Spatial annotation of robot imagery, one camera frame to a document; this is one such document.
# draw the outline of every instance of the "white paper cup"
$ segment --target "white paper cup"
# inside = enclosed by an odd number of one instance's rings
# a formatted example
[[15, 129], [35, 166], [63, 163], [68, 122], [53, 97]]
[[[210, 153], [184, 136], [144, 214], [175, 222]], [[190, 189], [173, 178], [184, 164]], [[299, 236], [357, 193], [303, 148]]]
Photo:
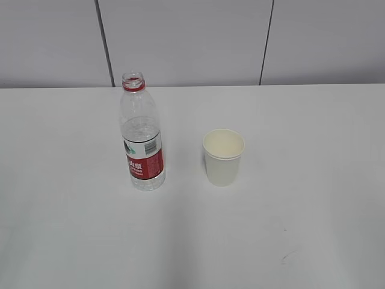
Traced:
[[229, 129], [215, 129], [203, 138], [206, 173], [213, 185], [230, 185], [238, 174], [239, 161], [245, 149], [240, 134]]

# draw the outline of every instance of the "bottle label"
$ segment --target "bottle label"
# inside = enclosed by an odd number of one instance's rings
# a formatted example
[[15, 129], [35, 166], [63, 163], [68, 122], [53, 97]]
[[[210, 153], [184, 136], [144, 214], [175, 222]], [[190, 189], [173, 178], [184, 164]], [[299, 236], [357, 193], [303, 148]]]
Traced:
[[163, 171], [162, 139], [156, 137], [141, 143], [124, 139], [131, 175], [137, 179], [152, 179]]

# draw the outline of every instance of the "clear plastic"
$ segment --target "clear plastic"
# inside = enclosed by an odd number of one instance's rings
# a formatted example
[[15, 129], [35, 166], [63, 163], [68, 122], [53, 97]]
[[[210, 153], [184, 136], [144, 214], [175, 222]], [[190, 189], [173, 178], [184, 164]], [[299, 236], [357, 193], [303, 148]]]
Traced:
[[[155, 138], [160, 133], [159, 116], [156, 105], [145, 89], [140, 72], [123, 74], [123, 95], [120, 101], [120, 130], [125, 140], [142, 143]], [[136, 188], [150, 191], [160, 187], [165, 179], [164, 169], [151, 179], [139, 179], [132, 175]]]

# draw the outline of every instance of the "plastic water bottle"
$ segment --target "plastic water bottle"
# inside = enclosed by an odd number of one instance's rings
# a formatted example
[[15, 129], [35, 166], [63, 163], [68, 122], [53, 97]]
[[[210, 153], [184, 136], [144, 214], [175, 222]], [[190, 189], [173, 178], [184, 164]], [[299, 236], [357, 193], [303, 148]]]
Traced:
[[159, 116], [142, 73], [123, 74], [120, 130], [134, 187], [154, 190], [165, 179]]

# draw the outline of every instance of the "white wall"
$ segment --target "white wall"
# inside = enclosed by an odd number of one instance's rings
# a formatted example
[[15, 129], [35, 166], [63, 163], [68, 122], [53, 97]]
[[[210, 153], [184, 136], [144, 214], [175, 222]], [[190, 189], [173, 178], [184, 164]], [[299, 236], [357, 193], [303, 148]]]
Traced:
[[[272, 0], [99, 0], [115, 83], [260, 78]], [[384, 0], [275, 0], [262, 84], [385, 82]], [[0, 88], [110, 86], [94, 1], [0, 0]]]
[[271, 0], [99, 0], [116, 85], [255, 85]]
[[276, 0], [262, 84], [385, 82], [384, 0]]
[[0, 87], [111, 85], [91, 0], [1, 0], [0, 41]]

